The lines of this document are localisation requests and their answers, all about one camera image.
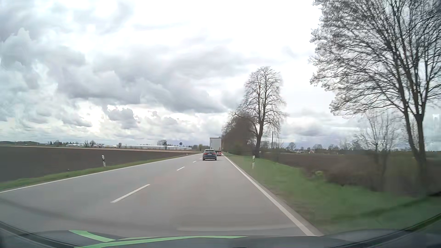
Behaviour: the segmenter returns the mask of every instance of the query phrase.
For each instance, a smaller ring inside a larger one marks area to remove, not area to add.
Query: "distant tree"
[[[323,147],[321,146],[321,144],[315,144],[312,149],[317,150],[317,149],[323,149]]]
[[[287,147],[290,151],[293,151],[294,149],[295,149],[295,143],[294,142],[290,142],[289,144],[288,144],[288,147]]]
[[[167,145],[167,141],[165,139],[161,139],[161,140],[158,140],[158,142],[156,142],[156,144],[158,146],[166,146]]]
[[[267,140],[262,141],[261,144],[260,144],[260,147],[261,147],[261,148],[268,149],[268,147],[269,147],[269,142],[268,142]]]
[[[222,127],[222,147],[225,151],[243,155],[253,150],[255,137],[251,131],[253,123],[232,114]]]
[[[384,190],[387,160],[398,141],[398,117],[388,111],[369,110],[364,114],[366,126],[356,135],[366,150],[374,152],[374,161],[378,166],[379,190]]]

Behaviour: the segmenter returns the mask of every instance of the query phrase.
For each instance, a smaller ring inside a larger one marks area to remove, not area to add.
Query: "tree trunk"
[[[380,191],[385,190],[386,184],[386,169],[387,169],[387,160],[389,157],[390,151],[383,151],[381,154],[381,165],[380,165]]]
[[[254,152],[253,152],[253,154],[254,154],[254,156],[256,156],[256,158],[260,158],[259,151],[260,151],[260,141],[261,141],[261,139],[262,139],[262,135],[258,135],[256,137],[256,147],[254,148]]]
[[[422,128],[422,118],[417,118],[416,120],[418,126],[418,146],[419,146],[419,157],[417,159],[419,168],[419,183],[421,185],[421,191],[423,194],[427,194],[429,190],[429,182],[427,178],[427,158],[426,158],[426,148],[424,146],[424,133]]]
[[[411,147],[412,153],[418,164],[418,178],[417,183],[420,187],[419,191],[421,194],[427,194],[428,182],[427,182],[427,161],[426,161],[426,149],[424,147],[424,134],[422,128],[422,119],[420,117],[415,118],[418,128],[418,149],[415,147],[415,143],[412,137],[412,128],[409,118],[409,112],[407,109],[404,110],[404,118],[406,120],[406,130],[409,137],[409,145]]]
[[[254,156],[256,156],[256,158],[260,158],[260,141],[262,140],[262,135],[263,135],[263,123],[259,124],[259,133],[257,134],[256,137],[256,147],[254,149]]]

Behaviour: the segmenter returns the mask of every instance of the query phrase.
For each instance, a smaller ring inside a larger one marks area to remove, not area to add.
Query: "brown soil field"
[[[0,146],[0,182],[53,173],[185,156],[182,151]]]

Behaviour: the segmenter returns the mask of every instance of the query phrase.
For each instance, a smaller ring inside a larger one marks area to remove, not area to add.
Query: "dark car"
[[[207,149],[204,151],[204,154],[202,155],[202,160],[206,159],[214,159],[217,160],[216,151],[213,149]]]

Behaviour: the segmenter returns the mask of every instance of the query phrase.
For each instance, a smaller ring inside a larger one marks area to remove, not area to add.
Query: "bare tree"
[[[288,147],[289,147],[289,150],[293,151],[294,148],[295,148],[295,143],[294,142],[290,142]]]
[[[260,145],[260,147],[261,147],[261,148],[266,148],[266,149],[268,149],[268,147],[269,147],[269,141],[267,141],[267,140],[262,141],[262,144]]]
[[[252,123],[251,132],[256,137],[254,155],[259,157],[262,135],[270,128],[278,132],[286,116],[280,106],[286,105],[280,96],[282,78],[269,66],[252,72],[245,83],[243,101],[237,108],[236,116]]]
[[[399,118],[389,111],[368,110],[364,114],[367,126],[360,128],[356,139],[366,150],[372,150],[378,167],[379,190],[384,189],[387,160],[399,138]]]
[[[441,12],[432,0],[316,0],[322,24],[313,31],[318,71],[312,84],[336,92],[335,114],[394,108],[426,186],[423,119],[441,94]],[[417,125],[415,145],[411,118]]]
[[[318,149],[323,149],[323,147],[321,146],[321,144],[315,144],[312,149],[314,150],[318,150]]]
[[[161,139],[161,140],[158,140],[158,142],[156,142],[156,144],[158,146],[166,146],[167,145],[167,141],[165,139]]]
[[[253,124],[247,118],[232,114],[230,120],[222,127],[224,149],[237,155],[249,153],[254,143],[252,127]]]

